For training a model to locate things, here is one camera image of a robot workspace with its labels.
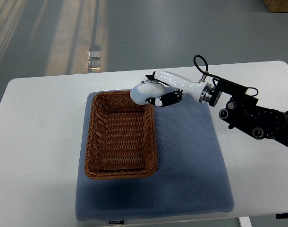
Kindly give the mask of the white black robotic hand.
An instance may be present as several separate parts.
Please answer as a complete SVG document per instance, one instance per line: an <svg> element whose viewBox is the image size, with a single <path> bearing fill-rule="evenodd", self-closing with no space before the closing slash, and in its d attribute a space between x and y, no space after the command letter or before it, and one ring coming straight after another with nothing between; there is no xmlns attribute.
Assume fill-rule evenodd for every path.
<svg viewBox="0 0 288 227"><path fill-rule="evenodd" d="M164 95L147 99L149 104L156 107L177 104L182 100L183 95L190 95L196 102L204 103L207 101L207 95L212 88L211 84L203 80L192 82L178 74L163 70L157 70L151 75L146 75L141 83L143 82L156 82L164 85L166 89Z"/></svg>

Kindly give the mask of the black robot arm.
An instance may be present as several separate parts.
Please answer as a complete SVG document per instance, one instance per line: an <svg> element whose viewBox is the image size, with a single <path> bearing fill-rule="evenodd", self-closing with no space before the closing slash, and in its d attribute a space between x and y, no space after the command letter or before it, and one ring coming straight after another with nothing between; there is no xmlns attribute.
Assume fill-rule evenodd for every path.
<svg viewBox="0 0 288 227"><path fill-rule="evenodd" d="M288 147L288 111L281 112L257 105L258 99L248 95L248 87L226 79L212 79L206 101L215 106L222 93L231 95L219 118L256 140L271 139Z"/></svg>

